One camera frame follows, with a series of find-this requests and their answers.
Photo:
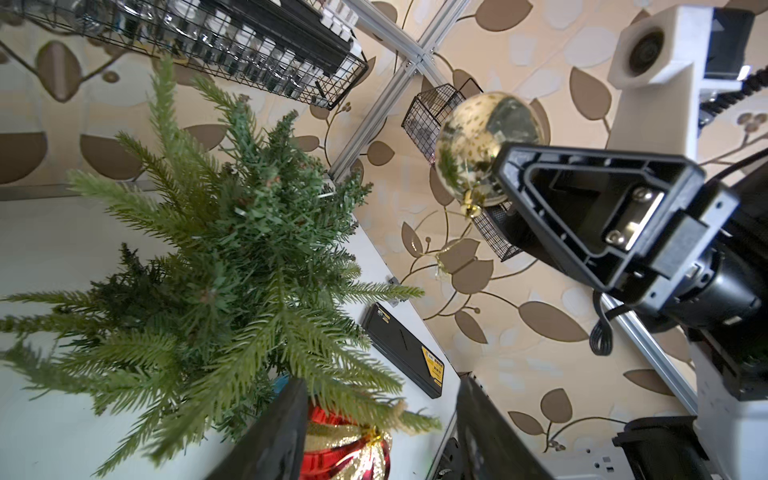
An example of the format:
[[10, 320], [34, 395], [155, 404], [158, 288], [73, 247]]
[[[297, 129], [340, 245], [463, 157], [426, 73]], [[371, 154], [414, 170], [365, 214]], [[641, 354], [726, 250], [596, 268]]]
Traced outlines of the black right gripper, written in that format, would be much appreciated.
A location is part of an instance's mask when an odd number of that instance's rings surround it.
[[712, 330], [762, 315], [762, 227], [693, 161], [511, 143], [492, 172], [511, 204], [488, 214], [512, 246], [603, 292], [634, 261], [636, 281], [662, 282], [634, 305], [646, 328]]

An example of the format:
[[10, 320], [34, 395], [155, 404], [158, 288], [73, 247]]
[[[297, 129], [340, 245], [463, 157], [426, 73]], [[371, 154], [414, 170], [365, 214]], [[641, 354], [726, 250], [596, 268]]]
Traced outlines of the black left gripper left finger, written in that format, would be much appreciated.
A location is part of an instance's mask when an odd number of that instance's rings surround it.
[[308, 425], [304, 380], [291, 379], [207, 479], [298, 479]]

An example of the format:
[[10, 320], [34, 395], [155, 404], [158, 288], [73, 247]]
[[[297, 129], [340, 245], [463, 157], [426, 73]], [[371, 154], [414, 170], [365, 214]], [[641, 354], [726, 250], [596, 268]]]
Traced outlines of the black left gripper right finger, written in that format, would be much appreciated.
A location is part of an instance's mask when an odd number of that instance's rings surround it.
[[554, 479], [472, 376], [461, 378], [456, 413], [465, 479]]

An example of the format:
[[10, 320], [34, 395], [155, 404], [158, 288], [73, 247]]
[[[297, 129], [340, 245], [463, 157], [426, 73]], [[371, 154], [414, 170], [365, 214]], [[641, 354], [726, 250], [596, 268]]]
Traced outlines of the red gold striped ornament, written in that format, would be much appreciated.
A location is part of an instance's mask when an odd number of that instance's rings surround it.
[[391, 447], [388, 432], [312, 406], [299, 479], [386, 480], [391, 472]]

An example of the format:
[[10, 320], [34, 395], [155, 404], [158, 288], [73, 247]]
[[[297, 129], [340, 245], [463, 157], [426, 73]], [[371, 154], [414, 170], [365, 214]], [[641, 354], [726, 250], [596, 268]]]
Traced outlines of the shiny gold ball ornament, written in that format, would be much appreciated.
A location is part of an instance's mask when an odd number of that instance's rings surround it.
[[508, 143], [543, 144], [544, 128], [533, 108], [505, 92], [475, 95], [445, 119], [436, 141], [435, 169], [462, 213], [479, 216], [505, 201], [492, 165]]

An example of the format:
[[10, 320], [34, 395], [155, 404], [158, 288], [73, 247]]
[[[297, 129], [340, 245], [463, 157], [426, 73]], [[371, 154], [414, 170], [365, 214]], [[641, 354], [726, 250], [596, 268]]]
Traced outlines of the small green christmas tree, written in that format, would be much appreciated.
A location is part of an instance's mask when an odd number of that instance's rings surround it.
[[2, 317], [16, 337], [2, 358], [42, 393], [85, 394], [99, 415], [137, 413], [99, 477], [134, 455], [162, 465], [210, 431], [240, 440], [279, 378], [304, 381], [312, 405], [378, 439], [438, 429], [439, 419], [408, 408], [402, 381], [370, 356], [369, 336], [344, 309], [422, 294], [363, 281], [346, 249], [371, 185], [356, 174], [331, 183], [297, 146], [295, 112], [261, 129], [244, 98], [197, 77], [229, 142], [219, 161], [180, 126], [174, 71], [166, 57], [152, 77], [156, 147], [117, 135], [156, 197], [69, 174], [74, 192], [170, 252], [144, 261], [122, 247], [118, 272], [87, 290], [6, 295], [48, 311]]

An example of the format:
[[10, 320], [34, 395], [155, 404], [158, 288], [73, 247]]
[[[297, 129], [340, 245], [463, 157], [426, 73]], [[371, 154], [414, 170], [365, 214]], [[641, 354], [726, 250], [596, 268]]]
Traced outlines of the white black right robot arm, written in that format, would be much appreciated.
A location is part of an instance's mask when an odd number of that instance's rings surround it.
[[767, 154], [743, 163], [733, 185], [677, 155], [508, 143], [492, 164], [514, 245], [687, 335], [696, 414], [615, 438], [639, 479], [767, 475]]

